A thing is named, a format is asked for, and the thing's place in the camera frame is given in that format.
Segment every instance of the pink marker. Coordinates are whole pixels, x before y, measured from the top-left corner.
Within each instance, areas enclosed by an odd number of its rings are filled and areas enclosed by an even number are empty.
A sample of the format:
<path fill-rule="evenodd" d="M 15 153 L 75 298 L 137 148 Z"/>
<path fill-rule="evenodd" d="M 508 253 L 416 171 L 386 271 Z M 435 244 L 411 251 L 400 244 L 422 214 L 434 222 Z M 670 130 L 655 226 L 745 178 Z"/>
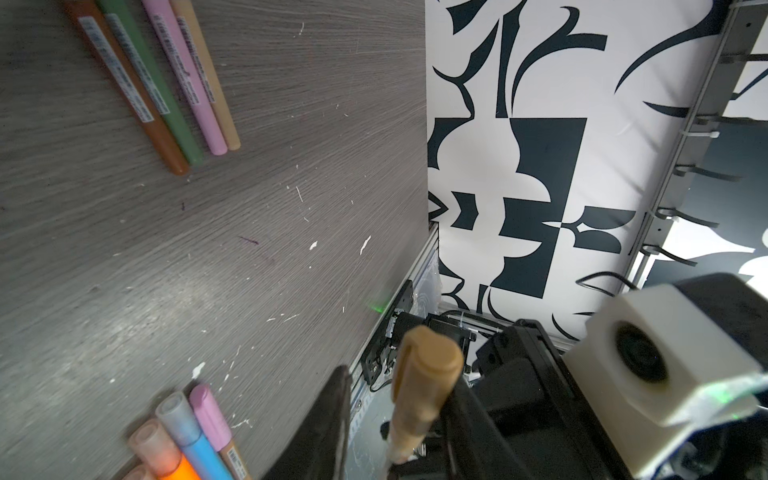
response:
<path fill-rule="evenodd" d="M 235 480 L 253 480 L 245 468 L 245 462 L 235 446 L 235 441 L 232 440 L 232 431 L 227 419 L 222 415 L 208 385 L 200 384 L 193 388 L 189 400 L 203 434 L 208 438 L 210 446 L 219 452 Z"/>
<path fill-rule="evenodd" d="M 184 91 L 192 113 L 203 131 L 210 152 L 214 155 L 224 155 L 227 152 L 227 142 L 224 141 L 214 110 L 205 95 L 203 82 L 200 81 L 200 75 L 197 74 L 197 69 L 192 62 L 192 55 L 181 35 L 181 29 L 176 22 L 176 15 L 170 7 L 170 2 L 168 0 L 141 1 L 163 45 L 170 66 L 176 73 L 181 90 Z"/>

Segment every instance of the green marker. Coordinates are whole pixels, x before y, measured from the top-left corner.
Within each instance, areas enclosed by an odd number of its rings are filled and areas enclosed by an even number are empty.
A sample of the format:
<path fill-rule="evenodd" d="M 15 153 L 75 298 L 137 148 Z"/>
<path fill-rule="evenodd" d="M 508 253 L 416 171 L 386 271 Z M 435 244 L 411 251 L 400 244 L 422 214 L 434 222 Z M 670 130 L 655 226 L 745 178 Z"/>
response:
<path fill-rule="evenodd" d="M 163 80 L 152 54 L 144 43 L 134 18 L 128 11 L 123 0 L 97 0 L 104 18 L 112 30 L 115 38 L 123 48 L 123 52 L 131 60 L 136 68 L 136 73 L 141 78 L 141 83 L 147 88 L 157 110 L 163 116 L 165 124 L 176 137 L 179 148 L 190 165 L 197 165 L 203 161 L 203 151 L 197 146 L 192 132 L 179 110 L 179 105 L 174 100 L 168 85 Z"/>

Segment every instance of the camera lens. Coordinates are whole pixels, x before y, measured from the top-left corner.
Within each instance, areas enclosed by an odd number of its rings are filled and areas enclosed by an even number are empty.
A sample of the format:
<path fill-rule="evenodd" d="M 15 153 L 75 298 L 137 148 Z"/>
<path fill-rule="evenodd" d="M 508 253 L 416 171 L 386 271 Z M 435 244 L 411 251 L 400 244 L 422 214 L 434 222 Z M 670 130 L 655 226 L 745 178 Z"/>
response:
<path fill-rule="evenodd" d="M 661 352 L 648 335 L 624 322 L 616 332 L 616 350 L 632 373 L 649 383 L 667 379 L 667 366 Z"/>

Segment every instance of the black and white patterned backdrop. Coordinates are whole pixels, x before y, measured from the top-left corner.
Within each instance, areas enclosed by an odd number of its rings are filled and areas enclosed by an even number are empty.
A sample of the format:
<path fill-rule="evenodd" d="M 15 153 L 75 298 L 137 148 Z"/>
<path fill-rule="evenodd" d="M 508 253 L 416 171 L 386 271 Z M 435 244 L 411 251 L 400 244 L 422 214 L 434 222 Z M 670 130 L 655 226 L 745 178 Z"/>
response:
<path fill-rule="evenodd" d="M 443 299 L 576 337 L 623 271 L 727 0 L 426 0 Z"/>

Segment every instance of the green led light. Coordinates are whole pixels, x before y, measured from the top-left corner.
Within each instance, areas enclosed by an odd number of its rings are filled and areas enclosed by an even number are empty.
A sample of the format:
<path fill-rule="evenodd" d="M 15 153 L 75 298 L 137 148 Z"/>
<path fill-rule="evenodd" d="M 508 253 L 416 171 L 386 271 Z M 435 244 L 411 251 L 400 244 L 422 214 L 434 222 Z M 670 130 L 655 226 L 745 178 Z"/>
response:
<path fill-rule="evenodd" d="M 711 389 L 711 394 L 718 402 L 725 405 L 733 401 L 733 396 L 722 386 L 715 386 Z"/>

